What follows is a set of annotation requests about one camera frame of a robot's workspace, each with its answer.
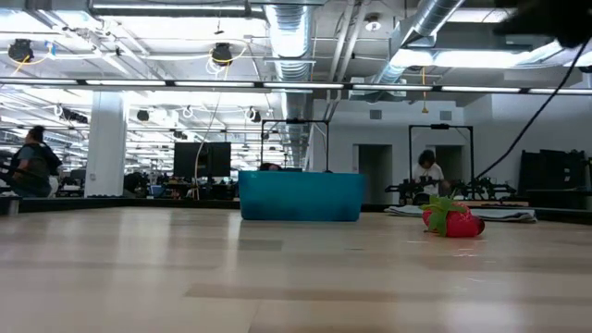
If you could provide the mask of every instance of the exposed ceiling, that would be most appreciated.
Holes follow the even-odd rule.
[[[276,79],[275,63],[278,58],[274,55],[272,43],[269,40],[269,25],[265,20],[226,17],[92,16],[79,10],[22,10],[18,6],[20,1],[12,2],[16,5],[11,8],[0,8],[0,77],[136,80]],[[148,1],[119,0],[95,3],[147,5]],[[335,0],[314,8],[313,50],[306,57],[306,60],[313,62],[311,75],[313,81],[329,79],[331,62],[338,45],[339,26],[347,5],[348,1]],[[260,4],[252,1],[252,6],[257,9]],[[366,13],[376,14],[381,27],[377,31],[367,31],[364,24],[361,28],[355,39],[353,57],[345,71],[346,80],[352,78],[368,80],[390,60],[390,56],[393,55],[389,54],[389,43],[394,28],[398,22],[413,16],[417,1],[397,0],[388,3],[364,1],[360,6],[367,6]],[[356,6],[352,12],[349,25],[350,37],[359,10],[360,7]],[[478,26],[474,32],[484,31],[484,39],[491,39],[493,37],[487,34],[491,23],[504,19],[511,12],[511,9],[494,8],[492,1],[466,1],[438,34],[436,49],[430,49],[430,52],[435,52],[434,56],[439,56],[449,51],[446,45],[450,43],[459,45],[458,47],[463,50],[471,50],[470,42],[473,39],[479,39],[479,35],[475,37],[466,33],[460,34],[459,27],[464,27],[463,24]],[[32,63],[39,62],[38,64],[25,64],[21,67],[18,62],[8,57],[6,50],[15,42],[15,39],[32,40],[31,47],[35,54]],[[562,50],[557,45],[548,45],[549,42],[532,36],[515,37],[503,41],[504,47],[507,47],[505,51],[521,53],[523,59],[532,57],[527,61],[531,66],[529,69],[483,68],[483,65],[477,65],[481,68],[470,68],[467,61],[459,64],[458,67],[455,67],[456,65],[434,66],[430,63],[423,69],[405,66],[407,69],[403,72],[402,78],[408,83],[415,84],[549,87],[555,84],[558,73],[563,70],[562,66],[569,61],[570,56],[573,56],[571,51]],[[218,70],[211,66],[210,51],[216,43],[229,43],[230,50],[236,59],[228,70],[214,73]],[[414,58],[413,61],[418,61],[417,56],[420,56],[424,50],[411,47],[407,52],[412,52],[410,55]],[[212,120],[214,130],[206,139],[235,142],[233,165],[237,168],[256,167],[260,164],[258,154],[260,135],[257,133],[260,130],[260,124],[253,124],[246,118],[245,112],[253,108],[259,111],[263,118],[275,119],[282,119],[286,115],[286,110],[282,110],[285,106],[282,105],[281,92],[126,93],[131,104],[129,127],[133,129],[128,136],[129,169],[149,167],[154,161],[158,161],[159,168],[170,169],[173,154],[170,147],[172,142],[177,140],[170,129],[176,128],[187,133],[190,141],[203,140],[218,98],[219,108],[216,118]],[[17,141],[23,136],[24,129],[10,129],[10,127],[38,124],[46,127],[62,127],[64,129],[51,131],[52,144],[59,147],[58,152],[68,156],[71,167],[83,166],[87,154],[88,130],[66,129],[71,124],[56,116],[55,108],[56,105],[61,105],[91,117],[92,94],[91,91],[33,88],[17,90],[10,86],[2,87],[0,126],[3,127],[3,147],[15,150],[18,146]],[[421,92],[409,92],[401,99],[410,104],[424,98],[432,101],[453,101],[456,102],[456,106],[462,107],[478,96],[478,94],[430,93],[424,97]],[[354,102],[343,101],[338,111],[347,109],[348,107],[343,105],[347,103]],[[148,110],[153,115],[151,121],[140,122],[136,118],[135,115],[141,109]],[[355,123],[356,115],[344,113],[339,122]],[[226,133],[221,133],[220,130],[226,130]],[[288,131],[282,126],[276,127],[276,130],[278,133],[272,133],[265,147],[268,149],[273,146],[275,150],[266,154],[265,160],[283,163],[284,150],[290,158],[290,150],[294,148],[289,145]],[[288,164],[299,163],[300,161],[288,161]]]

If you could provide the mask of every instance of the white column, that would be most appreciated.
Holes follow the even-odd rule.
[[[129,111],[123,92],[93,94],[84,196],[123,193]]]

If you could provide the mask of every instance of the doorway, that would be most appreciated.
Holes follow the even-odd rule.
[[[387,144],[356,144],[358,172],[365,175],[365,204],[392,204],[392,194],[385,193],[392,185],[392,146]]]
[[[463,147],[460,145],[437,145],[436,161],[442,168],[444,179],[463,179]]]

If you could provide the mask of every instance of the teal bin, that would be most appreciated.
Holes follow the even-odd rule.
[[[357,221],[364,176],[241,171],[240,213],[246,220]]]

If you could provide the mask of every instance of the stuffed toy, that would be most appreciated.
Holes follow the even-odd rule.
[[[483,232],[485,223],[471,214],[471,209],[452,199],[433,195],[429,204],[421,206],[428,231],[444,237],[475,237]]]

